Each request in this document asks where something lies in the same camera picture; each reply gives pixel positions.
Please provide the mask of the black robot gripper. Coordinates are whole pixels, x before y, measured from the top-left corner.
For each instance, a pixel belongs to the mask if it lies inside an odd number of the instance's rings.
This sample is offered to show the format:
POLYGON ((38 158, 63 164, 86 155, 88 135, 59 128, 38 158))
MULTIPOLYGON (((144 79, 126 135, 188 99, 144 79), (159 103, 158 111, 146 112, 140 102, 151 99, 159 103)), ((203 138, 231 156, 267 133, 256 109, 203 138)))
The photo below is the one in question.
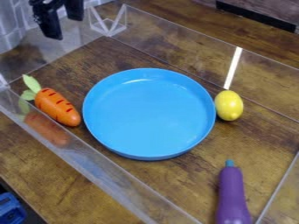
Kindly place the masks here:
POLYGON ((30 0, 34 21, 50 39, 63 40, 58 9, 64 5, 68 19, 84 18, 84 0, 30 0))

